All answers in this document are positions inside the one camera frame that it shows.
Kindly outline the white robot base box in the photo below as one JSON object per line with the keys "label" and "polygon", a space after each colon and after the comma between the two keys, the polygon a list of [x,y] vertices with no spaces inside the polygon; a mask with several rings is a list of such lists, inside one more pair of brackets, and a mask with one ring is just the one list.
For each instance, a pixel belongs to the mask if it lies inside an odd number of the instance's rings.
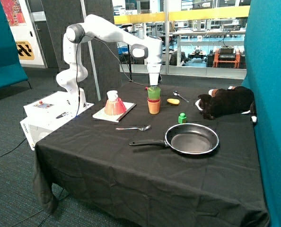
{"label": "white robot base box", "polygon": [[65,125],[77,115],[93,106],[81,103],[74,106],[67,92],[57,91],[24,106],[27,117],[20,124],[32,150],[38,141]]}

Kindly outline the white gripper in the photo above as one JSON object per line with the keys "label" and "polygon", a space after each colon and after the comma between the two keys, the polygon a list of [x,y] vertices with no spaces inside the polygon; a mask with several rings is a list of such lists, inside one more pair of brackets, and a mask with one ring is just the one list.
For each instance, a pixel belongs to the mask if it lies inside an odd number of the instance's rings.
{"label": "white gripper", "polygon": [[148,63],[147,64],[147,70],[149,73],[149,83],[150,83],[150,88],[154,89],[158,88],[158,80],[159,80],[159,75],[160,75],[160,71],[161,71],[161,63]]}

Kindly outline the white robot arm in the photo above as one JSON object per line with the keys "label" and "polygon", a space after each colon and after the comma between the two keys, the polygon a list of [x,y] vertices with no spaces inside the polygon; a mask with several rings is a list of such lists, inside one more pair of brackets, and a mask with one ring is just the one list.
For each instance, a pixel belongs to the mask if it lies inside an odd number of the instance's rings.
{"label": "white robot arm", "polygon": [[128,44],[134,59],[147,61],[150,85],[158,85],[162,66],[162,40],[154,36],[140,39],[104,18],[91,14],[83,23],[68,26],[63,36],[63,59],[69,68],[57,74],[56,80],[68,92],[71,110],[81,112],[87,107],[84,90],[78,86],[78,82],[88,76],[88,70],[81,61],[80,45],[93,39]]}

